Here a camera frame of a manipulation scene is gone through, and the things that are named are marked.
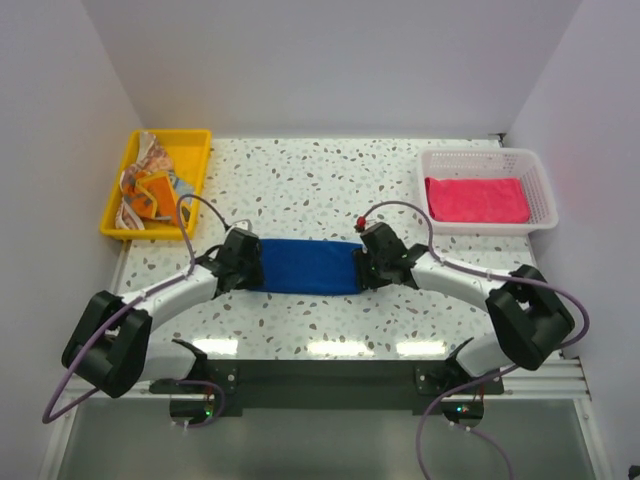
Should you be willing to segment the pink microfiber towel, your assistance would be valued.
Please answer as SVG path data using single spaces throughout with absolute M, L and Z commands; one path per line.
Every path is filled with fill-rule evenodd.
M 521 224 L 531 211 L 516 178 L 442 179 L 426 177 L 429 213 L 439 222 Z

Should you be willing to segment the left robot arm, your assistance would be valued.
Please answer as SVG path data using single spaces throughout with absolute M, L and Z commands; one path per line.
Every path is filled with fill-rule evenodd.
M 173 380 L 185 392 L 201 390 L 206 355 L 178 340 L 151 346 L 150 336 L 187 310 L 236 289 L 260 286 L 264 276 L 257 235 L 231 229 L 221 247 L 152 286 L 115 295 L 95 294 L 62 354 L 69 372 L 112 398 L 140 381 Z

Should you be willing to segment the orange grey cat towel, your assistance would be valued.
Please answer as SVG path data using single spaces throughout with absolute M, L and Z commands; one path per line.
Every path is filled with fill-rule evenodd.
M 167 171 L 141 172 L 137 175 L 134 192 L 141 195 L 134 202 L 136 213 L 144 219 L 178 223 L 178 195 Z

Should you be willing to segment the blue towel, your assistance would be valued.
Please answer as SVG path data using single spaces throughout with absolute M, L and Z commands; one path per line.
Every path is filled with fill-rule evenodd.
M 316 296 L 358 295 L 356 243 L 341 241 L 264 239 L 261 241 L 264 281 L 253 291 Z

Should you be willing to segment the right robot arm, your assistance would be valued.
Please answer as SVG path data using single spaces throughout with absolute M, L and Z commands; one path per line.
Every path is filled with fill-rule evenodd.
M 530 265 L 481 272 L 437 257 L 427 245 L 406 247 L 384 222 L 367 227 L 359 218 L 355 230 L 363 244 L 353 253 L 363 290 L 398 285 L 434 291 L 488 314 L 493 332 L 456 347 L 438 374 L 454 391 L 468 392 L 481 377 L 504 367 L 538 369 L 575 327 L 557 293 Z

